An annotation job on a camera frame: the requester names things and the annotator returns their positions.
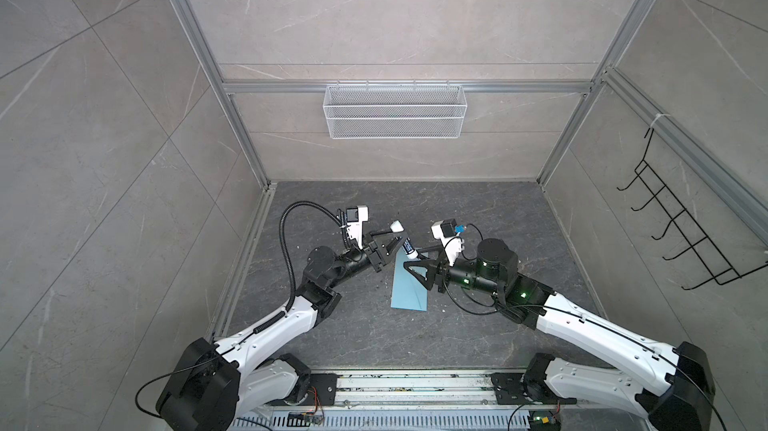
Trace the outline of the glue stick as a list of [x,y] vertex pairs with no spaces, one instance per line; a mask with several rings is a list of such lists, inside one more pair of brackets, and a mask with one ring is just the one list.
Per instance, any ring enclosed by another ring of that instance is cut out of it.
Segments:
[[399,239],[401,248],[404,251],[406,257],[410,260],[416,260],[419,257],[419,253],[412,245],[402,223],[399,220],[393,221],[390,225],[390,230],[395,233]]

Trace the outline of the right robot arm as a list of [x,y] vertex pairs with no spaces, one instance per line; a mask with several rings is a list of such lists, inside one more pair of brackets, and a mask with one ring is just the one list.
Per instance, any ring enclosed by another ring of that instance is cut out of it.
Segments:
[[452,237],[423,251],[407,245],[404,267],[427,290],[448,293],[456,285],[486,293],[496,313],[606,364],[584,366],[538,353],[521,379],[529,400],[602,404],[646,419],[657,430],[707,430],[721,417],[708,358],[698,346],[655,341],[587,311],[521,274],[517,254],[500,239],[481,241],[472,260],[451,249],[461,244]]

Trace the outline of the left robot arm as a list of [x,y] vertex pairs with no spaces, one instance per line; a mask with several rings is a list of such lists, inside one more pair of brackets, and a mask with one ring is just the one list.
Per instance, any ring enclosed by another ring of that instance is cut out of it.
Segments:
[[396,259],[407,237],[395,221],[389,230],[367,233],[360,246],[341,254],[327,246],[313,249],[293,299],[227,338],[199,338],[184,350],[164,377],[157,417],[173,430],[226,430],[263,404],[301,398],[308,368],[275,353],[332,314],[341,299],[338,284],[368,269],[382,270]]

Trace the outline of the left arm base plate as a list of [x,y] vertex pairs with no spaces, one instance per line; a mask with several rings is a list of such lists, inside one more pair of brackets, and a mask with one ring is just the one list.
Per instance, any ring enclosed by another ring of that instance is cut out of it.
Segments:
[[299,384],[298,397],[301,406],[332,406],[335,404],[339,376],[334,373],[310,374],[302,377]]

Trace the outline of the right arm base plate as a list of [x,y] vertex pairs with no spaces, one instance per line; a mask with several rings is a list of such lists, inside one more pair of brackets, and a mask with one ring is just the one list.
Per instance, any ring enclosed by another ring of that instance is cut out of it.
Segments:
[[542,378],[529,377],[526,373],[492,373],[490,380],[498,405],[578,403],[575,398],[557,395]]

